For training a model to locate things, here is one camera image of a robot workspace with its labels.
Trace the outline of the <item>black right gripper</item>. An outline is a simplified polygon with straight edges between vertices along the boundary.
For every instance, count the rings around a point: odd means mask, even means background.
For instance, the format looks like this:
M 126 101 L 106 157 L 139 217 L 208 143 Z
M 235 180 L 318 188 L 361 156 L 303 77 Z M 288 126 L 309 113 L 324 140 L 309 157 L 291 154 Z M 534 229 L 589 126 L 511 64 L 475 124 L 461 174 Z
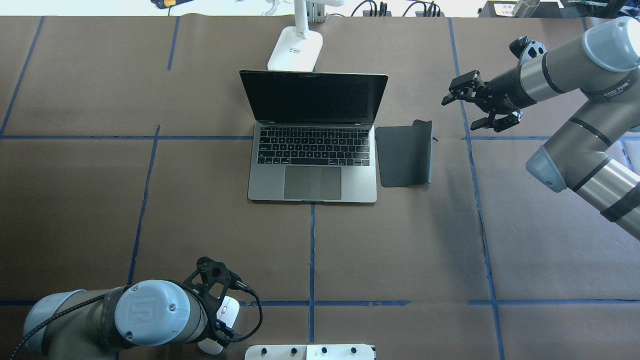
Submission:
M 452 79 L 448 91 L 449 93 L 442 98 L 442 106 L 457 100 L 465 101 L 475 104 L 488 114 L 487 117 L 471 123 L 470 130 L 472 132 L 478 129 L 493 129 L 494 132 L 500 133 L 521 123 L 522 111 L 513 111 L 506 114 L 506 110 L 499 104 L 499 99 L 494 98 L 490 86 L 482 80 L 478 70 L 469 71 Z M 496 118 L 496 115 L 505 114 L 506 116 L 504 117 Z

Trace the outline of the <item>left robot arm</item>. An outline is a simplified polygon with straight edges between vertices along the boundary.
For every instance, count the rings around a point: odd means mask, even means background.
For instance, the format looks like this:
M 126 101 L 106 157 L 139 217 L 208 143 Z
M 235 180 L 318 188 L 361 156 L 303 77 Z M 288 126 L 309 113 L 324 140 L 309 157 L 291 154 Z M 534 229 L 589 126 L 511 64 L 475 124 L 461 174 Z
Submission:
M 10 358 L 27 349 L 50 360 L 114 360 L 133 347 L 193 343 L 209 329 L 203 306 L 174 281 L 77 289 L 35 303 Z

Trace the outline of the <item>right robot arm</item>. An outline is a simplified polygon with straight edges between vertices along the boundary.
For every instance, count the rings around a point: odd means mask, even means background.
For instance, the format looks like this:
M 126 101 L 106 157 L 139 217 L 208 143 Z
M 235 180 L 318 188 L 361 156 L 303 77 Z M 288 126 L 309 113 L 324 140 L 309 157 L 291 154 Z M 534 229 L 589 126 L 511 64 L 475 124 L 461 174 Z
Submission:
M 441 101 L 473 103 L 486 116 L 470 129 L 503 132 L 522 110 L 579 90 L 586 102 L 526 162 L 551 191 L 570 189 L 603 218 L 639 237 L 639 176 L 607 155 L 628 132 L 639 131 L 639 20 L 601 23 L 557 48 L 523 37 L 509 48 L 518 64 L 484 81 L 477 70 L 457 76 Z

